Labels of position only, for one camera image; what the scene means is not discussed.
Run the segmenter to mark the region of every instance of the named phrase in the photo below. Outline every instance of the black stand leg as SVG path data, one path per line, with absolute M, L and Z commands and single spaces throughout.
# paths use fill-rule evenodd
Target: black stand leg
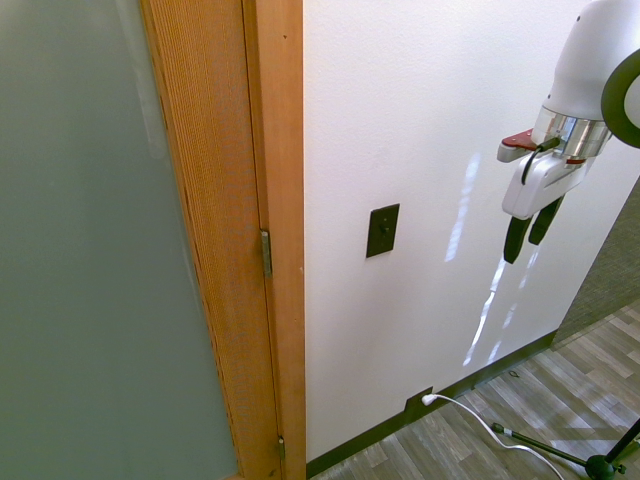
M 514 432 L 509 430 L 508 428 L 504 428 L 502 425 L 498 423 L 494 423 L 491 425 L 491 429 L 494 432 L 501 433 L 507 435 L 509 437 L 515 438 L 523 443 L 527 443 L 532 447 L 538 448 L 545 452 L 549 452 L 557 457 L 564 458 L 572 463 L 580 465 L 584 467 L 589 478 L 593 480 L 611 480 L 615 477 L 616 473 L 621 473 L 624 475 L 626 468 L 623 465 L 614 465 L 616 458 L 620 456 L 622 451 L 629 446 L 631 442 L 633 442 L 638 435 L 640 435 L 640 419 L 624 434 L 624 436 L 620 439 L 618 443 L 611 449 L 611 451 L 605 455 L 594 455 L 589 457 L 589 459 L 585 462 L 578 457 L 574 457 L 562 450 L 558 450 L 557 448 L 550 447 L 549 445 L 545 445 L 544 443 L 540 443 L 533 438 L 522 435 L 518 432 Z
M 620 456 L 622 451 L 629 446 L 635 438 L 640 435 L 640 420 L 633 424 L 633 426 L 624 434 L 618 443 L 611 449 L 611 451 L 605 457 L 604 455 L 594 455 L 587 460 L 587 466 L 585 470 L 589 478 L 596 480 L 610 480 L 614 478 L 616 472 L 624 474 L 625 468 L 620 465 L 615 467 L 613 462 Z

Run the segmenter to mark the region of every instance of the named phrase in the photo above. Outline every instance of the baseboard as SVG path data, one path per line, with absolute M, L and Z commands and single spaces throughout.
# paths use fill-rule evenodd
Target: baseboard
M 545 335 L 544 337 L 539 338 L 534 342 L 531 342 L 528 345 L 525 345 L 521 349 L 516 350 L 506 357 L 501 358 L 491 365 L 487 365 L 486 367 L 478 370 L 475 373 L 472 373 L 468 377 L 463 378 L 462 380 L 454 383 L 450 387 L 445 388 L 439 393 L 447 397 L 455 398 L 468 392 L 469 390 L 472 390 L 481 383 L 485 383 L 491 380 L 505 370 L 512 368 L 518 363 L 521 363 L 529 357 L 532 357 L 536 353 L 539 353 L 542 350 L 548 348 L 553 342 L 553 337 L 555 336 L 556 332 L 557 330 Z M 420 418 L 444 405 L 445 402 L 443 400 L 436 400 L 428 407 L 422 405 L 422 402 L 420 400 L 427 393 L 431 393 L 431 388 L 428 388 L 409 398 L 405 405 L 404 411 L 400 412 L 397 415 L 394 415 L 390 419 L 385 420 L 384 422 L 376 425 L 375 427 L 367 430 L 357 437 L 343 443 L 333 450 L 328 451 L 324 455 L 311 460 L 309 463 L 307 463 L 307 478 L 314 477 L 319 473 L 324 472 L 328 468 L 331 468 L 334 465 L 342 462 L 343 460 L 346 460 L 351 455 L 354 455 L 364 450 L 365 448 L 370 447 L 374 443 L 378 443 L 380 440 L 397 432 L 402 427 L 413 423 L 416 420 L 419 420 Z

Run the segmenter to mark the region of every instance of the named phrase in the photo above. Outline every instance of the wooden floor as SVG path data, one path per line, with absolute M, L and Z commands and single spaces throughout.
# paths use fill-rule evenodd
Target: wooden floor
M 489 424 L 580 458 L 606 453 L 640 417 L 640 301 L 458 398 Z M 640 479 L 640 451 L 622 464 Z M 581 467 L 550 458 L 565 479 Z M 314 477 L 315 480 L 553 479 L 525 452 L 500 448 L 467 412 L 446 405 Z

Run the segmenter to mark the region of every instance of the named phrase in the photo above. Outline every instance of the frosted glass panel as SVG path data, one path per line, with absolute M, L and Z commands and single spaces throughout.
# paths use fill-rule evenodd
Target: frosted glass panel
M 0 459 L 237 471 L 137 0 L 0 2 Z

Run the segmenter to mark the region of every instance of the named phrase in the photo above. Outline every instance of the light switch plate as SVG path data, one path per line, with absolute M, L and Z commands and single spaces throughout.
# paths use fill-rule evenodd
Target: light switch plate
M 367 258 L 393 250 L 400 204 L 379 208 L 371 212 Z

